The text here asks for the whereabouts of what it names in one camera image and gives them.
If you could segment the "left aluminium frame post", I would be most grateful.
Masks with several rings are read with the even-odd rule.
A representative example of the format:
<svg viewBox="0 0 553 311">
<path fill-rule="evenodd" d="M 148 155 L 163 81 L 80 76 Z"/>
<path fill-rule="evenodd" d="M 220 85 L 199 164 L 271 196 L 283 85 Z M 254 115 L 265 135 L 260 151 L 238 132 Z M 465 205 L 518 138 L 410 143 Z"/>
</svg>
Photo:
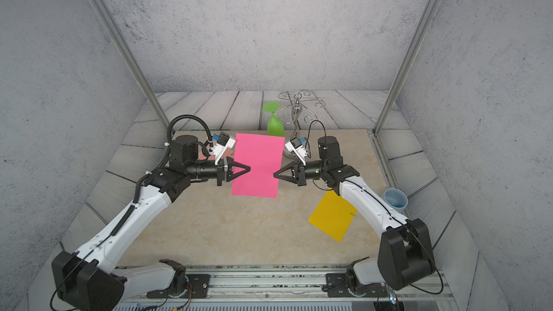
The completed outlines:
<svg viewBox="0 0 553 311">
<path fill-rule="evenodd" d="M 120 53 L 125 64 L 130 69 L 133 78 L 135 79 L 142 93 L 145 95 L 149 105 L 151 105 L 152 110 L 156 114 L 157 118 L 164 125 L 164 127 L 167 129 L 169 126 L 169 120 L 166 116 L 166 113 L 160 105 L 150 84 L 148 83 L 147 78 L 145 77 L 145 73 L 139 66 L 137 59 L 132 53 L 130 46 L 126 42 L 121 29 L 118 27 L 115 18 L 113 17 L 107 4 L 105 3 L 105 0 L 89 0 L 89 2 L 100 20 L 102 21 L 102 24 L 107 29 L 112 42 L 115 44 L 115 47 Z"/>
</svg>

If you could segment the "yellow paper sheet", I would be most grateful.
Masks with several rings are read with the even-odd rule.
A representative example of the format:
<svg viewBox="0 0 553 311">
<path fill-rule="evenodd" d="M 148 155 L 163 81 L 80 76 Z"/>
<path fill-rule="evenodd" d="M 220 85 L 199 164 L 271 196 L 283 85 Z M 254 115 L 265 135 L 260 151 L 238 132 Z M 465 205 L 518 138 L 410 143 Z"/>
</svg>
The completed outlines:
<svg viewBox="0 0 553 311">
<path fill-rule="evenodd" d="M 308 222 L 327 236 L 341 242 L 357 209 L 334 191 L 327 191 Z"/>
</svg>

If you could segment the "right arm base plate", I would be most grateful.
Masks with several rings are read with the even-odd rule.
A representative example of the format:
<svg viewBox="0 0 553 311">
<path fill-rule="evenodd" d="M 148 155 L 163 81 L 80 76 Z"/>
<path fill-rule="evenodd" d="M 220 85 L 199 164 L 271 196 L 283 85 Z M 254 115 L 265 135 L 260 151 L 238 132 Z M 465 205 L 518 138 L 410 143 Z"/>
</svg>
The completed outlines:
<svg viewBox="0 0 553 311">
<path fill-rule="evenodd" d="M 382 283 L 363 285 L 351 272 L 330 273 L 325 275 L 325 284 L 321 287 L 328 297 L 380 298 L 388 295 Z"/>
</svg>

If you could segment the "aluminium front rail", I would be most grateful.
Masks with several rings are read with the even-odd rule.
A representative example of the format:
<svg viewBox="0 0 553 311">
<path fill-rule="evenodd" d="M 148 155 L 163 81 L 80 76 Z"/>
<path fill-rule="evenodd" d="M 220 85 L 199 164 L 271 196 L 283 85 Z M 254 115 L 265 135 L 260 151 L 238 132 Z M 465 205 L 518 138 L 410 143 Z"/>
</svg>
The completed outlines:
<svg viewBox="0 0 553 311">
<path fill-rule="evenodd" d="M 443 274 L 380 298 L 328 297 L 325 275 L 346 273 L 341 265 L 188 266 L 187 274 L 209 274 L 205 299 L 148 299 L 119 302 L 116 310 L 459 310 Z"/>
</svg>

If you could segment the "light blue cup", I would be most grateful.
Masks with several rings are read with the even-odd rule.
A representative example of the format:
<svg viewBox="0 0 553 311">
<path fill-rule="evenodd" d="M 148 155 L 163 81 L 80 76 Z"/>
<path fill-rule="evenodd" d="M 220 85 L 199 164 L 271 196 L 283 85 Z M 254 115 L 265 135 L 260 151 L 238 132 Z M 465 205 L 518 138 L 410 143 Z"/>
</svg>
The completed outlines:
<svg viewBox="0 0 553 311">
<path fill-rule="evenodd" d="M 387 189 L 383 194 L 383 199 L 390 207 L 401 214 L 405 214 L 408 205 L 408 197 L 399 189 Z"/>
</svg>

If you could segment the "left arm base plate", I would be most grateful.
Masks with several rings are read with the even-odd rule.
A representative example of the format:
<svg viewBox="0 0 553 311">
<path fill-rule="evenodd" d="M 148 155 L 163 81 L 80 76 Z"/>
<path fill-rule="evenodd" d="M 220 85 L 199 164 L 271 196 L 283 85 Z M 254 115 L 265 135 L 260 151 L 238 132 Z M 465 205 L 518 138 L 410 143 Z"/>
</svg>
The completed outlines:
<svg viewBox="0 0 553 311">
<path fill-rule="evenodd" d="M 209 274 L 186 274 L 174 279 L 171 285 L 162 290 L 148 292 L 148 299 L 205 299 L 210 286 Z"/>
</svg>

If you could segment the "aluminium frame post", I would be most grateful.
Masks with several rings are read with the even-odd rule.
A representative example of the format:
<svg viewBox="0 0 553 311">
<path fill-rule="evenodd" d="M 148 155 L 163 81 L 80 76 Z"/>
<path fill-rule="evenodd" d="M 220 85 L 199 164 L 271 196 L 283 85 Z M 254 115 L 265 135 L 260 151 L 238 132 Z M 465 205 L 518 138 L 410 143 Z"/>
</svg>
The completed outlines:
<svg viewBox="0 0 553 311">
<path fill-rule="evenodd" d="M 373 129 L 373 134 L 375 137 L 377 137 L 380 134 L 380 132 L 385 126 L 387 118 L 390 112 L 392 111 L 393 105 L 406 81 L 408 72 L 414 60 L 416 59 L 416 54 L 420 49 L 420 46 L 423 42 L 426 31 L 430 27 L 433 17 L 436 14 L 436 10 L 438 8 L 440 1 L 441 0 L 428 0 L 426 2 L 426 5 L 422 11 L 418 24 L 416 26 L 416 30 L 413 33 L 413 37 L 408 45 L 406 54 L 403 58 L 402 63 L 400 64 L 400 68 L 398 69 L 398 72 L 395 76 L 392 86 L 390 87 L 390 90 L 387 95 L 387 99 L 384 103 L 384 107 L 382 108 L 380 116 L 378 117 L 378 120 L 376 122 L 376 126 Z"/>
<path fill-rule="evenodd" d="M 126 42 L 121 29 L 118 27 L 115 18 L 113 17 L 107 4 L 105 3 L 105 0 L 89 0 L 89 2 L 100 20 L 102 21 L 102 24 L 107 29 L 112 42 L 115 44 L 115 47 L 120 53 L 125 64 L 130 69 L 133 78 L 135 79 L 142 93 L 145 95 L 149 105 L 151 105 L 152 110 L 156 114 L 157 118 L 164 125 L 164 127 L 167 129 L 169 126 L 169 120 L 166 116 L 166 113 L 160 105 L 150 84 L 148 83 L 147 78 L 145 77 L 145 73 L 139 66 L 137 59 L 132 53 L 130 46 Z"/>
</svg>

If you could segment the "magenta paper sheet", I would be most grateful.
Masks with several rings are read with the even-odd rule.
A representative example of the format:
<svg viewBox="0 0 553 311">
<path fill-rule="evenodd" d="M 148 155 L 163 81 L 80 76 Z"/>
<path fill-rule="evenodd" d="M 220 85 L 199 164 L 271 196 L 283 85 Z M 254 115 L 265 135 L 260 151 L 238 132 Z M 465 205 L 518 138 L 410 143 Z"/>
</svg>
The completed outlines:
<svg viewBox="0 0 553 311">
<path fill-rule="evenodd" d="M 279 180 L 274 172 L 281 168 L 284 144 L 283 137 L 238 133 L 235 162 L 251 170 L 232 181 L 232 195 L 276 199 Z"/>
</svg>

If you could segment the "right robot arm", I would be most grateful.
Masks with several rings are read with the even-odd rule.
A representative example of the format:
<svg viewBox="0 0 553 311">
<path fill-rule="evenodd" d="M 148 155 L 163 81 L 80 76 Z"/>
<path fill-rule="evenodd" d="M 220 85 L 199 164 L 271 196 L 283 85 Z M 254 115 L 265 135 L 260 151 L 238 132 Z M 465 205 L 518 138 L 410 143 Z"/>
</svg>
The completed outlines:
<svg viewBox="0 0 553 311">
<path fill-rule="evenodd" d="M 380 236 L 377 257 L 354 262 L 354 286 L 384 283 L 401 290 L 437 272 L 429 229 L 422 220 L 409 219 L 378 196 L 354 167 L 344 163 L 334 136 L 318 139 L 319 158 L 315 161 L 306 161 L 307 146 L 298 138 L 285 143 L 285 151 L 295 160 L 276 171 L 274 177 L 299 187 L 309 179 L 323 180 Z"/>
</svg>

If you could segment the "right aluminium frame post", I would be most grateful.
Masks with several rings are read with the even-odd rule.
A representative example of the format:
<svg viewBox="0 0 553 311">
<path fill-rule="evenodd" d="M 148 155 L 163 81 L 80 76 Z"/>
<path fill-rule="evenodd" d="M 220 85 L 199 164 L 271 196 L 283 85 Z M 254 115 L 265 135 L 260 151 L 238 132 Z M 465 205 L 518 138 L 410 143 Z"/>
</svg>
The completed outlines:
<svg viewBox="0 0 553 311">
<path fill-rule="evenodd" d="M 420 49 L 420 46 L 423 42 L 426 31 L 430 27 L 433 17 L 436 14 L 436 10 L 438 8 L 440 1 L 441 0 L 428 0 L 426 2 L 426 5 L 422 11 L 418 24 L 416 26 L 416 30 L 413 33 L 413 37 L 408 45 L 406 54 L 403 58 L 402 63 L 400 64 L 400 68 L 398 69 L 398 72 L 395 76 L 392 86 L 390 87 L 390 90 L 387 95 L 387 99 L 384 103 L 384 107 L 382 108 L 380 116 L 378 117 L 378 120 L 376 122 L 376 126 L 373 129 L 373 134 L 375 137 L 377 137 L 380 134 L 380 132 L 385 126 L 387 118 L 390 112 L 392 111 L 393 105 L 406 81 L 408 72 L 414 60 L 416 59 L 416 54 Z"/>
</svg>

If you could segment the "silver metal hanger stand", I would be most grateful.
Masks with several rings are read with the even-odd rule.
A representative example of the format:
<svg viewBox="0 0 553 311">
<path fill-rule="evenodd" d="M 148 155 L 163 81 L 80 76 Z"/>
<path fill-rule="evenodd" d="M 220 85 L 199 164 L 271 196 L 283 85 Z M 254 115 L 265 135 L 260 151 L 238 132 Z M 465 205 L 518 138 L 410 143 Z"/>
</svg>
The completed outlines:
<svg viewBox="0 0 553 311">
<path fill-rule="evenodd" d="M 311 101 L 315 102 L 315 106 L 319 108 L 325 106 L 325 102 L 318 99 L 311 91 L 303 89 L 293 94 L 282 92 L 279 94 L 279 99 L 289 102 L 288 105 L 276 113 L 276 117 L 282 121 L 285 128 L 285 143 L 294 137 L 307 138 L 309 141 L 310 131 L 315 123 L 320 124 L 325 130 L 324 124 L 318 119 L 314 111 L 305 104 Z M 305 123 L 308 125 L 308 133 L 306 136 L 302 136 L 300 132 L 301 117 L 303 117 Z"/>
</svg>

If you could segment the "salmon pink paper sheet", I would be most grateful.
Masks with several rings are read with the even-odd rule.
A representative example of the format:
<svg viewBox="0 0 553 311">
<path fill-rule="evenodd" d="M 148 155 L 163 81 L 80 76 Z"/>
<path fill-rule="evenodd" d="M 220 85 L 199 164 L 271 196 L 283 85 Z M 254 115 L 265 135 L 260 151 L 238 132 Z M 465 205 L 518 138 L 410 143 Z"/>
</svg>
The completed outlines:
<svg viewBox="0 0 553 311">
<path fill-rule="evenodd" d="M 212 149 L 210 147 L 199 148 L 198 159 L 199 160 L 214 160 L 215 156 L 212 154 Z"/>
</svg>

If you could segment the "green plastic wine glass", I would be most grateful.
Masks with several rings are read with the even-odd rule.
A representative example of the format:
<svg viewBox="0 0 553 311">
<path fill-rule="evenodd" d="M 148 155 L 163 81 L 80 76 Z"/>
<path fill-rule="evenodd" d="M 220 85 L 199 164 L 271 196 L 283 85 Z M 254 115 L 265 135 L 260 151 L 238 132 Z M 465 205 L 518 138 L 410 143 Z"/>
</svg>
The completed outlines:
<svg viewBox="0 0 553 311">
<path fill-rule="evenodd" d="M 264 105 L 263 111 L 271 115 L 267 124 L 267 133 L 274 137 L 285 137 L 285 128 L 282 121 L 276 117 L 276 113 L 280 110 L 280 105 L 277 102 L 268 102 Z"/>
</svg>

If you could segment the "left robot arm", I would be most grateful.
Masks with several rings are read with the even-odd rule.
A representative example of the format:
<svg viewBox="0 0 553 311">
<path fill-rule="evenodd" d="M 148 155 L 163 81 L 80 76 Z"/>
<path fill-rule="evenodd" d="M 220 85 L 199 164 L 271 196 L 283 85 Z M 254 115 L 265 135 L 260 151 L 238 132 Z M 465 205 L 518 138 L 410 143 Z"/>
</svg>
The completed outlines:
<svg viewBox="0 0 553 311">
<path fill-rule="evenodd" d="M 211 179 L 218 186 L 249 173 L 249 166 L 226 155 L 236 139 L 222 132 L 209 143 L 207 158 L 198 158 L 200 141 L 181 135 L 166 144 L 159 166 L 141 177 L 132 202 L 103 230 L 73 253 L 62 251 L 52 261 L 54 297 L 73 310 L 113 310 L 125 299 L 154 293 L 165 298 L 191 298 L 186 269 L 171 259 L 151 266 L 120 269 L 118 262 L 135 239 L 185 189 Z"/>
</svg>

